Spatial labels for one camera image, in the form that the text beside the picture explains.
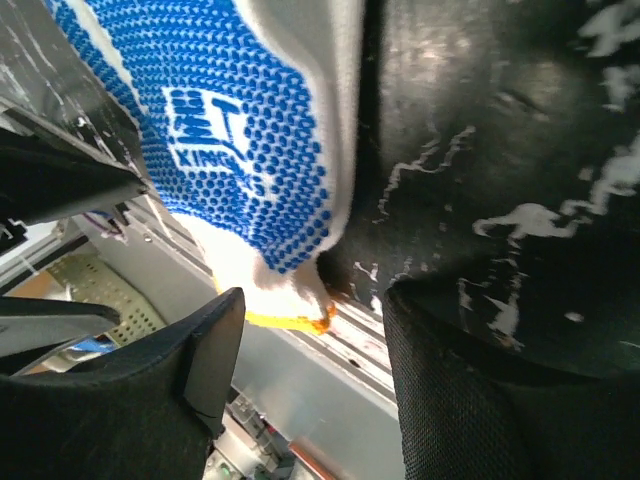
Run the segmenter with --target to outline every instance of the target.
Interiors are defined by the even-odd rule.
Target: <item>black plastic part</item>
[[[13,250],[27,240],[27,229],[9,219],[0,219],[0,255]]]
[[[0,129],[0,215],[48,222],[146,193],[133,173]]]
[[[47,345],[46,347],[34,348],[27,350],[26,352],[19,352],[13,355],[0,358],[0,374],[2,375],[14,375],[16,372],[22,370],[26,365],[32,365],[33,363],[42,363],[46,360],[52,351],[56,351],[57,347],[64,345],[59,343],[58,345]]]
[[[625,108],[607,108],[603,72],[637,66],[640,38],[590,54],[638,22],[632,3],[369,0],[354,201],[321,258],[325,282],[370,305],[413,278],[433,316],[524,359],[601,378],[639,370],[638,177],[613,172],[638,164],[640,90],[621,82]],[[611,37],[579,34],[598,18],[612,19]],[[606,215],[560,215],[609,183]],[[375,279],[356,262],[377,266]],[[496,324],[516,296],[509,338]]]
[[[638,478],[638,372],[600,380],[535,365],[399,286],[384,313],[407,480]]]
[[[193,410],[222,416],[243,324],[235,289],[69,373],[0,376],[0,477],[200,480],[213,434]]]
[[[31,298],[0,298],[0,357],[95,336],[119,325],[104,305]]]

